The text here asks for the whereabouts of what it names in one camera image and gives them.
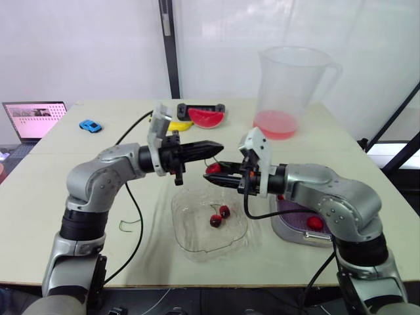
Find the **blue toy car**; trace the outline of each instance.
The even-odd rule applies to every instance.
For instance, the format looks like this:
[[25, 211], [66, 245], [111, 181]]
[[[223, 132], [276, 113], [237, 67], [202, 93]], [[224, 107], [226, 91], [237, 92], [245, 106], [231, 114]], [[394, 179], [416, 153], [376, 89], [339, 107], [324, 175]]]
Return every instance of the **blue toy car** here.
[[80, 124], [79, 127], [84, 129], [84, 130], [88, 130], [91, 133], [97, 133], [98, 131], [102, 130], [102, 127], [98, 124], [95, 123], [93, 120], [83, 120]]

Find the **measuring jug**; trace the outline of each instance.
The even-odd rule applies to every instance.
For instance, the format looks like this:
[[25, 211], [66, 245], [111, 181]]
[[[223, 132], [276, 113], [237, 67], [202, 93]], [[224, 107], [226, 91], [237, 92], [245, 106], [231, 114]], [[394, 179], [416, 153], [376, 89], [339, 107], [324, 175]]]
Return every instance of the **measuring jug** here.
[[328, 68], [335, 71], [325, 96], [341, 76], [330, 55], [307, 47], [272, 47], [260, 52], [261, 85], [253, 126], [274, 140], [292, 137]]

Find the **red cherry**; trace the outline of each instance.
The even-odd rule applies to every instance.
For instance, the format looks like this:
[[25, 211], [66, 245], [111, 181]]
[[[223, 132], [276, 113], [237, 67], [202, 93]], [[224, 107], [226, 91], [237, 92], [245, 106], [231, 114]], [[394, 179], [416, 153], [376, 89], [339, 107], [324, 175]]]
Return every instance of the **red cherry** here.
[[212, 215], [210, 218], [210, 225], [213, 228], [218, 228], [222, 224], [222, 217], [220, 215]]
[[207, 166], [207, 168], [205, 169], [205, 173], [206, 174], [211, 174], [211, 173], [220, 173], [222, 171], [222, 168], [220, 166], [219, 163], [213, 163], [210, 164], [209, 166]]
[[219, 209], [219, 213], [224, 219], [227, 219], [228, 217], [230, 217], [230, 210], [227, 205], [222, 205]]
[[315, 231], [320, 231], [324, 227], [324, 222], [319, 217], [309, 217], [306, 220], [306, 225]]

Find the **red fruit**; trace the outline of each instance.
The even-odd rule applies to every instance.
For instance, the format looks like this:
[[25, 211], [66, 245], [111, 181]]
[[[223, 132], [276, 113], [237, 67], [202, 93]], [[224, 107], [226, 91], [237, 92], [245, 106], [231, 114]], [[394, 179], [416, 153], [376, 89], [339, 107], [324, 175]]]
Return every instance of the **red fruit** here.
[[324, 227], [324, 222], [319, 217], [309, 217], [306, 220], [306, 225], [315, 231], [320, 231]]
[[213, 163], [210, 164], [209, 166], [207, 166], [207, 168], [205, 169], [205, 173], [206, 174], [211, 174], [211, 173], [220, 173], [222, 171], [222, 168], [220, 166], [219, 163]]
[[230, 217], [230, 210], [227, 205], [222, 205], [219, 209], [219, 212], [222, 218], [224, 219], [227, 219], [228, 217]]
[[213, 228], [218, 228], [222, 224], [222, 217], [220, 215], [212, 215], [210, 218], [210, 225]]
[[198, 110], [189, 108], [188, 115], [190, 119], [201, 128], [217, 127], [224, 119], [223, 112], [212, 112], [211, 110]]

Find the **robotic arm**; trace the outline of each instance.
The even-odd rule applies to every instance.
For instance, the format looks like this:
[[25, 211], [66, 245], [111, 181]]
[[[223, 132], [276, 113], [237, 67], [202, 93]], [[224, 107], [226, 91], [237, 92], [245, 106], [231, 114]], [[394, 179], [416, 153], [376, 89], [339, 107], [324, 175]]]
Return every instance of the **robotic arm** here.
[[220, 162], [221, 173], [204, 177], [244, 194], [245, 213], [250, 219], [278, 213], [251, 215], [248, 194], [262, 198], [283, 194], [285, 199], [323, 216], [333, 234], [337, 277], [349, 314], [419, 313], [417, 306], [407, 304], [404, 285], [382, 233], [378, 217], [381, 200], [372, 188], [342, 178], [322, 165], [272, 166], [269, 145], [258, 128], [243, 137], [240, 151], [244, 155], [242, 163]]
[[99, 301], [104, 285], [106, 257], [100, 252], [108, 211], [121, 186], [152, 172], [159, 176], [171, 173], [175, 184], [181, 185], [185, 163], [209, 159], [223, 149], [211, 141], [180, 144], [177, 132], [165, 136], [170, 120], [167, 108], [157, 107], [148, 146], [113, 146], [70, 172], [62, 226], [54, 238], [43, 279], [44, 297], [25, 315], [86, 314], [87, 308]]

